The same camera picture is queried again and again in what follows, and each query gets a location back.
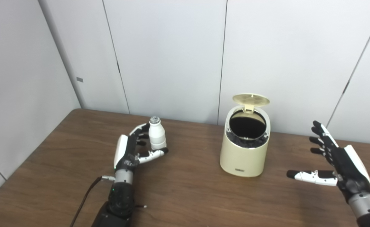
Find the prosthetic hand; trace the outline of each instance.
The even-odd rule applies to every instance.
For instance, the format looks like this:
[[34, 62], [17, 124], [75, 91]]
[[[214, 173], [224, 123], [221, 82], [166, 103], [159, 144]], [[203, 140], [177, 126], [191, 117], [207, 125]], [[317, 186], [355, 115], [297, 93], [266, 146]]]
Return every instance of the prosthetic hand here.
[[319, 136], [310, 141], [320, 148], [311, 148], [323, 155], [335, 171], [287, 171], [287, 177], [314, 184], [337, 186], [357, 218], [359, 227], [370, 227], [370, 178], [360, 157], [351, 145], [340, 148], [329, 131], [314, 121], [312, 131]]
[[137, 126], [128, 136], [121, 135], [116, 147], [113, 166], [115, 179], [108, 201], [101, 207], [93, 227], [128, 227], [135, 208], [133, 199], [133, 174], [139, 164], [152, 161], [168, 152], [168, 148], [136, 153], [136, 145], [145, 146], [141, 139], [149, 139], [145, 134], [150, 124]]

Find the trash can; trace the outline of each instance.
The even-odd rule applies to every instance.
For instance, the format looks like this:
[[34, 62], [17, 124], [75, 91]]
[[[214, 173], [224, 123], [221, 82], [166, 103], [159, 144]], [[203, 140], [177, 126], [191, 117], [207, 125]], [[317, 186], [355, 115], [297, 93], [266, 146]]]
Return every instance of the trash can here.
[[262, 95], [245, 93], [232, 98], [240, 104], [225, 120], [220, 165], [240, 177], [255, 177], [263, 172], [270, 138], [269, 116], [258, 108], [270, 103]]

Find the white bottle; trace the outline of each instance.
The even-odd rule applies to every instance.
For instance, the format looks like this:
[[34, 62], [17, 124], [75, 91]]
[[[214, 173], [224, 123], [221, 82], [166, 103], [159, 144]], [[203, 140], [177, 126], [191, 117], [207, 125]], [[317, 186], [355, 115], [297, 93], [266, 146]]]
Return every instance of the white bottle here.
[[149, 137], [151, 149], [157, 150], [165, 148], [167, 146], [167, 141], [165, 139], [165, 130], [161, 125], [161, 120], [159, 119], [159, 117], [150, 118]]

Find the trash can lid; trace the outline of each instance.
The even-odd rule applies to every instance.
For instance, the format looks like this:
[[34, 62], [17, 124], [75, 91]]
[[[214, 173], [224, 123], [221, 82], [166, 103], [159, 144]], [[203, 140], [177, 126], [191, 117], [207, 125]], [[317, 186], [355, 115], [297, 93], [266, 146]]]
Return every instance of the trash can lid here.
[[264, 106], [270, 103], [269, 99], [263, 95], [253, 94], [253, 93], [243, 93], [239, 95], [234, 95], [232, 97], [234, 102], [244, 105], [244, 111], [253, 111], [254, 106]]

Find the wooden table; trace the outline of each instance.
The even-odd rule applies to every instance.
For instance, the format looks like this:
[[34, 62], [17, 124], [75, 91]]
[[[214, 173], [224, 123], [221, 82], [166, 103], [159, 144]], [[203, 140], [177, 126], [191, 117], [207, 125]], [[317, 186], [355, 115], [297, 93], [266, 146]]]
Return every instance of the wooden table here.
[[[0, 188], [0, 227], [69, 226], [95, 178], [113, 175], [119, 135], [147, 120], [83, 109], [71, 112]], [[272, 133], [263, 174], [242, 178], [219, 165], [222, 126], [162, 123], [169, 153], [136, 171], [136, 202], [148, 208], [134, 212], [133, 227], [356, 226], [336, 187], [286, 177], [288, 169], [331, 169], [323, 157], [310, 153], [307, 137]], [[370, 144], [351, 144], [370, 174]], [[110, 186], [102, 181], [93, 188], [76, 227], [91, 226]]]

